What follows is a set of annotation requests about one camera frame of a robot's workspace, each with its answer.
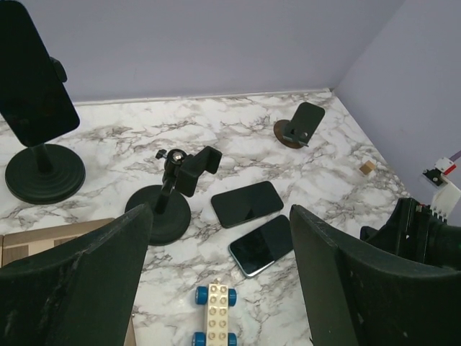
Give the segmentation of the black phone stand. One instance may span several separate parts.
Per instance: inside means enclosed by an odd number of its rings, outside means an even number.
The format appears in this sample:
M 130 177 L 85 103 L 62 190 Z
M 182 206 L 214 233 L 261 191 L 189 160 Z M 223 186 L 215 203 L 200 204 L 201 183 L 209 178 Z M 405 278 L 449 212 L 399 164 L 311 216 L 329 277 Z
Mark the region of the black phone stand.
M 186 198 L 194 195 L 203 172 L 217 172 L 222 153 L 211 146 L 195 155 L 174 148 L 170 151 L 159 150 L 156 158 L 165 160 L 162 183 L 135 192 L 128 200 L 125 211 L 148 204 L 153 214 L 149 244 L 164 246 L 180 239 L 188 229 L 192 214 Z
M 50 58 L 64 85 L 64 67 L 59 60 Z M 75 194 L 84 183 L 86 171 L 80 156 L 51 141 L 24 146 L 7 164 L 6 185 L 20 200 L 36 205 L 57 203 Z

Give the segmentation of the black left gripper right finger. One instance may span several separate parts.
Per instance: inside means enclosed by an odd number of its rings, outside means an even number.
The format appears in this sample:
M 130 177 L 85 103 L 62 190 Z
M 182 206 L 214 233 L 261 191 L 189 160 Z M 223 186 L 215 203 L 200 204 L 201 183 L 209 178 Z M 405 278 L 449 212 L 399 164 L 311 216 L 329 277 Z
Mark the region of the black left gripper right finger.
M 458 345 L 460 273 L 398 257 L 294 205 L 290 228 L 314 345 Z

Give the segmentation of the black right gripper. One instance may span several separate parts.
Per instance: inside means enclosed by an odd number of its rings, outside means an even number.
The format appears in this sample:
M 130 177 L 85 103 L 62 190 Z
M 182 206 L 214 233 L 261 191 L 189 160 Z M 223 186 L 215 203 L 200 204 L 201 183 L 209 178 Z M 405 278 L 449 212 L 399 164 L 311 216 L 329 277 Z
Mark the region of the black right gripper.
M 413 198 L 400 198 L 384 226 L 363 226 L 359 238 L 407 260 L 460 268 L 460 227 Z

